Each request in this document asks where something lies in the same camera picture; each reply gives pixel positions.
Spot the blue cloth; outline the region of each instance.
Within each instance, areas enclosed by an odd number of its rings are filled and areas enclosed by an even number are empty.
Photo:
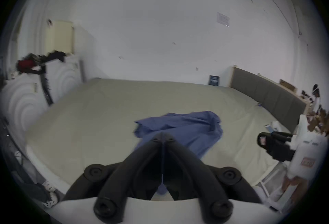
[[[168,113],[160,117],[150,117],[135,121],[138,124],[134,134],[142,138],[137,148],[151,140],[157,133],[171,134],[177,142],[190,149],[201,158],[222,136],[220,118],[211,111],[193,112],[186,115]],[[161,184],[159,194],[165,194]]]

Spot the mattress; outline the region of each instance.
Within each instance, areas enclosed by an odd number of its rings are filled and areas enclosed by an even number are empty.
[[[37,169],[70,186],[88,165],[121,162],[134,150],[140,141],[134,121],[193,111],[221,119],[223,136],[202,158],[205,164],[235,167],[251,185],[277,164],[256,143],[275,118],[255,100],[233,88],[177,82],[92,79],[29,128],[26,149]]]

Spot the small black sign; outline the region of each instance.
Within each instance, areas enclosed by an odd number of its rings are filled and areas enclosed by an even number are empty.
[[[219,76],[213,76],[213,75],[209,75],[209,85],[213,85],[213,86],[218,86],[220,83],[220,77]]]

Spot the person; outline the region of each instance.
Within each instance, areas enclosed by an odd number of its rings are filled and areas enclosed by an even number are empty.
[[[312,95],[315,97],[311,112],[311,115],[313,116],[318,114],[320,108],[320,90],[317,84],[313,86]]]

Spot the upholstered headboard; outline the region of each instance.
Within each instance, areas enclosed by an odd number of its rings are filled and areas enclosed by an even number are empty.
[[[230,87],[259,102],[290,132],[294,132],[299,116],[308,110],[308,103],[286,87],[236,66]]]

